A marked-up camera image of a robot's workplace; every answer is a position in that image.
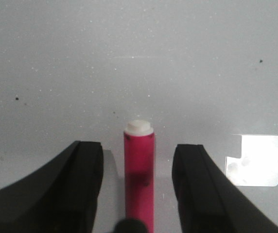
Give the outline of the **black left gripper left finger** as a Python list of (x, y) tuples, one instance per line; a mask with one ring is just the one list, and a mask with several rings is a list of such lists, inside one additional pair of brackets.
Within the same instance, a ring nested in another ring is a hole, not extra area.
[(99, 142), (75, 141), (0, 189), (0, 233), (90, 233), (104, 173)]

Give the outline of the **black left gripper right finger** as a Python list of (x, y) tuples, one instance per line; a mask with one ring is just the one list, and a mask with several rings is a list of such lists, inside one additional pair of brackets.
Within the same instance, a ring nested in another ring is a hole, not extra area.
[(278, 233), (217, 167), (203, 145), (178, 144), (172, 181), (184, 233)]

